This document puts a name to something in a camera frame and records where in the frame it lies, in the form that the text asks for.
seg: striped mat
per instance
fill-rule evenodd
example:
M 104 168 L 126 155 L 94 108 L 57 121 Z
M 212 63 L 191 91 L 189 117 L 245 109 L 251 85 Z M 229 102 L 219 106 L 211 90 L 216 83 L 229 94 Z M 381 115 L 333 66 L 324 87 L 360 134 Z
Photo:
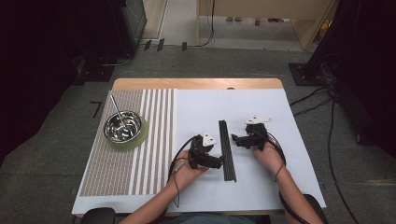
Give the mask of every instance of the striped mat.
M 133 110 L 148 122 L 148 138 L 139 147 L 116 150 L 107 143 L 103 127 L 116 113 L 110 94 L 120 110 Z M 176 142 L 173 136 L 175 94 L 176 90 L 109 92 L 80 196 L 156 194 L 165 186 Z

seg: person's right hand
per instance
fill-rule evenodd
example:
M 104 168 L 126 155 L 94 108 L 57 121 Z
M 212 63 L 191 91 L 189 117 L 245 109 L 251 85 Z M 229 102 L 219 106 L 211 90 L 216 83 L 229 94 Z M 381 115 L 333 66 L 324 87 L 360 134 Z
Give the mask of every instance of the person's right hand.
M 276 175 L 283 161 L 275 147 L 271 143 L 266 142 L 262 151 L 258 147 L 252 147 L 252 149 L 259 162 L 271 171 L 273 175 Z

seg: metal bowl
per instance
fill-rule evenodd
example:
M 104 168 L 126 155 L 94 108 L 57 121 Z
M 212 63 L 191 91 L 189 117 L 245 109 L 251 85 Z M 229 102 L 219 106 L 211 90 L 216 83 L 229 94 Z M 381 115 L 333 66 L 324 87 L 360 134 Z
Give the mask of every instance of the metal bowl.
M 119 114 L 113 114 L 105 123 L 105 137 L 112 143 L 126 143 L 140 133 L 142 128 L 142 119 L 134 111 L 121 111 L 123 127 Z

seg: table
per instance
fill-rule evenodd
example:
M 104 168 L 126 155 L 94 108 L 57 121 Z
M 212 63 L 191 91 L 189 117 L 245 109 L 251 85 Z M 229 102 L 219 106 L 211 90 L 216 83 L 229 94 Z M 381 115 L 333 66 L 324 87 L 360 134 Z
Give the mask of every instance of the table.
M 236 91 L 227 90 L 230 88 L 236 89 Z M 274 122 L 266 124 L 266 127 L 268 130 L 271 130 L 271 133 L 274 134 L 281 143 L 287 160 L 290 158 L 288 160 L 288 167 L 294 176 L 297 185 L 301 187 L 302 192 L 310 193 L 316 197 L 322 207 L 326 206 L 318 187 L 318 181 L 312 164 L 304 147 L 303 140 L 299 135 L 297 126 L 292 117 L 286 93 L 284 92 L 282 83 L 279 79 L 120 78 L 115 81 L 113 86 L 113 93 L 117 94 L 118 97 L 121 98 L 119 106 L 125 104 L 125 99 L 128 99 L 128 102 L 133 102 L 136 93 L 142 91 L 151 92 L 151 96 L 156 98 L 157 102 L 163 102 L 162 109 L 159 109 L 160 111 L 170 111 L 172 108 L 176 110 L 175 114 L 177 114 L 177 116 L 173 117 L 173 121 L 176 124 L 173 132 L 160 133 L 160 131 L 158 131 L 166 128 L 152 129 L 156 130 L 154 132 L 157 132 L 152 133 L 153 135 L 160 136 L 158 139 L 170 139 L 170 141 L 174 143 L 172 145 L 166 142 L 166 144 L 172 148 L 173 154 L 178 151 L 179 147 L 181 147 L 187 139 L 196 134 L 196 130 L 199 130 L 199 132 L 208 131 L 219 142 L 219 126 L 217 125 L 217 122 L 222 118 L 225 118 L 225 120 L 229 122 L 229 133 L 244 135 L 246 133 L 244 131 L 245 124 L 243 119 L 251 113 L 250 111 L 246 112 L 246 105 L 254 104 L 255 107 L 260 109 L 260 111 L 266 110 L 274 119 Z M 129 96 L 127 98 L 122 98 L 121 96 L 124 94 L 129 94 Z M 176 96 L 175 101 L 169 98 L 172 94 Z M 263 96 L 261 99 L 273 106 L 266 106 L 257 103 L 257 99 L 250 97 L 252 94 L 255 96 Z M 243 97 L 244 100 L 240 102 L 238 97 Z M 223 105 L 225 108 L 217 108 L 213 105 L 206 107 L 208 106 L 206 104 L 207 99 L 210 98 L 212 98 L 210 101 L 212 101 L 213 105 Z M 193 99 L 192 105 L 199 106 L 185 106 L 191 103 L 191 99 Z M 105 105 L 103 115 L 105 117 L 109 115 L 109 112 L 106 110 L 107 107 L 108 106 Z M 169 113 L 161 114 L 164 118 L 166 116 L 170 116 Z M 189 121 L 190 119 L 197 120 L 197 122 L 191 122 Z M 130 213 L 152 198 L 156 192 L 155 190 L 160 190 L 158 187 L 160 185 L 158 183 L 160 183 L 163 178 L 158 178 L 159 181 L 154 179 L 149 183 L 147 178 L 139 177 L 137 178 L 137 181 L 132 178 L 131 180 L 127 180 L 127 184 L 133 184 L 129 187 L 129 193 L 126 191 L 122 192 L 122 185 L 125 184 L 125 181 L 123 181 L 123 178 L 118 176 L 118 174 L 123 173 L 126 166 L 138 163 L 138 159 L 128 160 L 129 152 L 111 153 L 109 148 L 103 148 L 103 151 L 101 152 L 100 149 L 98 149 L 98 146 L 100 145 L 99 142 L 102 141 L 101 137 L 101 130 L 99 130 L 73 207 L 72 214 L 74 215 L 81 216 L 92 208 L 104 206 L 113 207 L 117 213 Z M 217 153 L 220 153 L 219 148 L 219 145 L 215 146 L 211 150 L 210 154 L 216 156 Z M 136 148 L 133 152 L 136 154 L 139 150 L 139 148 Z M 209 170 L 205 175 L 200 176 L 191 186 L 180 194 L 180 208 L 177 209 L 171 204 L 168 208 L 167 215 L 172 216 L 186 211 L 218 211 L 232 215 L 270 215 L 282 212 L 282 205 L 277 198 L 276 183 L 274 183 L 271 174 L 262 168 L 258 162 L 252 162 L 255 158 L 251 151 L 236 146 L 232 146 L 232 151 L 237 182 L 225 182 L 222 179 L 222 171 L 215 169 Z M 161 153 L 162 152 L 160 150 L 158 150 L 158 152 L 152 151 L 151 157 L 154 159 L 158 158 L 157 155 L 161 156 Z M 108 154 L 109 156 L 102 157 L 102 154 Z M 173 158 L 173 154 L 168 153 L 165 155 L 165 158 Z M 148 164 L 153 164 L 156 161 L 157 159 L 148 161 L 145 165 L 146 167 L 150 167 L 151 165 L 148 166 Z M 92 169 L 95 164 L 102 169 L 103 165 L 100 164 L 101 162 L 106 162 L 106 168 L 108 166 L 114 166 L 116 170 L 120 170 L 120 172 L 116 172 L 115 175 L 111 175 L 106 171 L 106 169 L 97 170 L 97 173 L 99 174 L 99 182 L 95 178 L 90 180 L 90 169 Z M 153 172 L 155 176 L 161 177 L 163 172 L 161 171 L 161 167 L 168 167 L 167 165 L 166 161 L 160 161 L 160 164 L 156 165 L 156 167 L 160 167 L 160 171 Z M 102 181 L 102 176 L 110 176 L 109 178 L 112 179 L 110 179 L 110 181 L 107 181 L 106 179 L 106 182 L 108 183 L 97 188 L 95 185 L 102 184 L 100 183 L 100 181 Z M 259 192 L 261 195 L 254 195 L 250 192 Z M 197 193 L 204 193 L 207 197 L 197 197 Z M 233 196 L 221 196 L 221 194 L 224 193 L 227 195 L 232 194 Z M 242 202 L 243 200 L 248 201 L 249 204 L 235 203 Z
M 212 15 L 214 0 L 197 0 L 196 44 L 200 45 L 200 17 Z M 214 16 L 245 18 L 286 18 L 308 49 L 320 26 L 332 17 L 338 0 L 215 0 Z

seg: floor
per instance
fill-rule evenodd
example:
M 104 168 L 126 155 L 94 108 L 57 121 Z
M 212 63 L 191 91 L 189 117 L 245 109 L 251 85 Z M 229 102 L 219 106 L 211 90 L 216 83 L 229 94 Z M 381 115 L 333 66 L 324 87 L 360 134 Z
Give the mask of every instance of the floor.
M 162 15 L 163 1 L 145 0 L 149 29 L 152 29 L 152 14 Z M 214 17 L 214 39 L 207 45 L 209 48 L 224 49 L 266 49 L 302 51 L 300 43 L 291 26 L 284 22 L 269 22 L 262 18 L 260 25 L 254 24 L 254 18 L 243 18 L 242 21 L 226 21 L 223 17 Z M 165 45 L 188 46 L 196 45 L 196 0 L 167 0 L 163 22 L 155 22 L 158 27 L 158 38 L 164 38 Z M 200 44 L 204 44 L 210 36 L 211 18 L 201 17 Z M 315 51 L 317 44 L 312 44 L 308 51 Z

